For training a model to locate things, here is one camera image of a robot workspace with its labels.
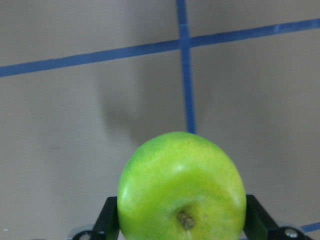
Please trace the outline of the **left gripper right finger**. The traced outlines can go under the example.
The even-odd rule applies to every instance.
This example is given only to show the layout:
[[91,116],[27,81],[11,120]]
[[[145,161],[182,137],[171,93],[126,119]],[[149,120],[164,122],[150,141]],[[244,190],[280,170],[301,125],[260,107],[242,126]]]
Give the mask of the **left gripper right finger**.
[[275,240],[278,225],[254,195],[246,195],[243,231],[248,240]]

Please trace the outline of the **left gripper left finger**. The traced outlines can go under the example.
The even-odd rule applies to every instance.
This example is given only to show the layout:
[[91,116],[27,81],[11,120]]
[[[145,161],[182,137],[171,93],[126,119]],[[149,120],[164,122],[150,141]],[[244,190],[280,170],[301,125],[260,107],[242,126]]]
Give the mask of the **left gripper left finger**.
[[108,197],[93,226],[93,240],[117,240],[120,233],[117,197]]

